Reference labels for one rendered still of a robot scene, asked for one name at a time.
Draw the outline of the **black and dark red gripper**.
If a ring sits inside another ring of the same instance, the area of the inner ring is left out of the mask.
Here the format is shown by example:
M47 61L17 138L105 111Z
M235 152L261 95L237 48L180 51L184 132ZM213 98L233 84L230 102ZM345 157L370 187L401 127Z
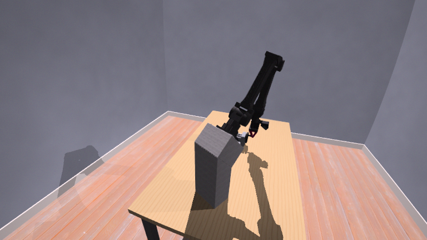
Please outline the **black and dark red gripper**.
M251 120L251 126L249 126L249 132L250 132L250 135L251 135L251 138L254 138L254 136L256 135L256 133L258 132L258 129L255 129L254 128L254 122L255 121L252 121ZM253 131L252 131L253 130ZM254 134L252 134L254 132ZM253 135L253 136L252 136Z

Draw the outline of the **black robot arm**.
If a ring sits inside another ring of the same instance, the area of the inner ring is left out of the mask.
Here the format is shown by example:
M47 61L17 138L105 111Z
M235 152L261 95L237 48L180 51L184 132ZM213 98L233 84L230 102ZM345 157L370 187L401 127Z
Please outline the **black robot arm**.
M246 127L251 120L255 121L255 129L259 129L259 124L261 124L261 127L264 130L267 130L269 128L269 122L262 121L259 118L264 113L267 95L276 73L275 71L280 72L283 68L284 62L285 60L283 60L280 55L266 51L264 63L246 97L241 103L236 102L230 110L229 120L227 123L224 123L222 127L218 125L216 127L228 134L231 134L235 139L237 139L237 141L239 140L236 135L241 127L240 125ZM258 95L259 97L255 103ZM247 111L240 108L240 106L245 108Z

